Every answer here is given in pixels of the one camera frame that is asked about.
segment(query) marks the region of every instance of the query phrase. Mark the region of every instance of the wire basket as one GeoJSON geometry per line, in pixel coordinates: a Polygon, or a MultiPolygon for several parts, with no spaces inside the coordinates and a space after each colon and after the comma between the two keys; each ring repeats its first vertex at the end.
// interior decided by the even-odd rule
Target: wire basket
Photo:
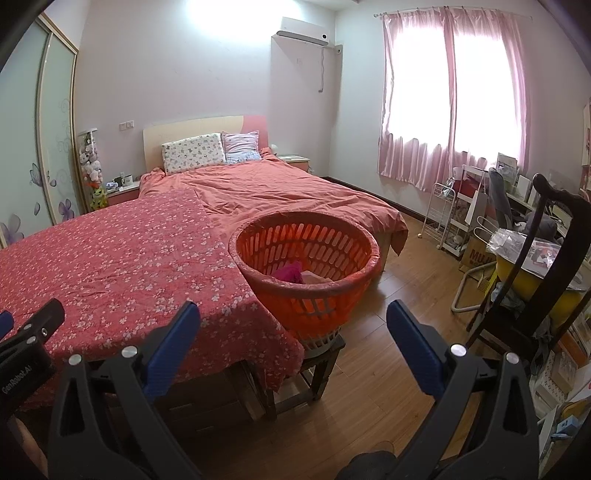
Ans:
{"type": "Polygon", "coordinates": [[[447,237],[450,218],[456,205],[456,192],[442,183],[433,185],[427,214],[419,238],[428,235],[437,241],[437,248],[441,248],[447,237]]]}

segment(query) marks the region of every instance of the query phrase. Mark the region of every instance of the pillow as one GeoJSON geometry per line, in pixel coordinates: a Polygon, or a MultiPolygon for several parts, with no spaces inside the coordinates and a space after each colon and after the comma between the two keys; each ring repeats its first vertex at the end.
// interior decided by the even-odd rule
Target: pillow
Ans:
{"type": "Polygon", "coordinates": [[[162,160],[166,175],[223,165],[222,137],[220,134],[207,134],[162,144],[162,160]]]}
{"type": "Polygon", "coordinates": [[[227,164],[262,159],[258,151],[258,130],[249,134],[223,132],[222,139],[227,164]]]}

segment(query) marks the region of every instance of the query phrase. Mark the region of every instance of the wardrobe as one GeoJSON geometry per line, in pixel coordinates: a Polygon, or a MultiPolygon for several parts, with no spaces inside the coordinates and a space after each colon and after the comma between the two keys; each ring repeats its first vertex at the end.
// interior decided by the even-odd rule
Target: wardrobe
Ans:
{"type": "Polygon", "coordinates": [[[0,72],[0,247],[86,213],[73,137],[77,48],[45,16],[0,72]]]}

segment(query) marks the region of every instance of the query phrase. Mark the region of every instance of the plastic basket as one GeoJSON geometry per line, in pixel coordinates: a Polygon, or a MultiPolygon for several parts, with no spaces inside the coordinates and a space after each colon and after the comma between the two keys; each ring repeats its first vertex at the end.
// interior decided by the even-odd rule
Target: plastic basket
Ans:
{"type": "Polygon", "coordinates": [[[277,212],[242,225],[229,252],[261,303],[304,346],[306,357],[328,350],[367,289],[379,247],[363,227],[316,212],[277,212]],[[301,285],[271,274],[300,261],[333,280],[301,285]]]}

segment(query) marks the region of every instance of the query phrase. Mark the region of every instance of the pink comforter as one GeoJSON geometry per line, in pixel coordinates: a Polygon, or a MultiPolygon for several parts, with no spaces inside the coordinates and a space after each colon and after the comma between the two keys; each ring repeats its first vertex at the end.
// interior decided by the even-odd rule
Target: pink comforter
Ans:
{"type": "MultiPolygon", "coordinates": [[[[13,331],[52,298],[66,311],[46,344],[58,370],[73,353],[97,360],[140,344],[186,300],[202,323],[177,381],[246,359],[278,390],[304,356],[256,299],[191,190],[89,213],[0,251],[0,312],[13,314],[13,331]]],[[[27,407],[50,404],[58,381],[27,407]]]]}
{"type": "Polygon", "coordinates": [[[400,254],[408,229],[399,211],[371,195],[292,167],[268,149],[263,154],[262,161],[204,167],[170,176],[155,168],[142,177],[139,196],[194,189],[226,244],[236,228],[255,215],[310,210],[342,216],[374,234],[392,233],[391,246],[400,254]]]}

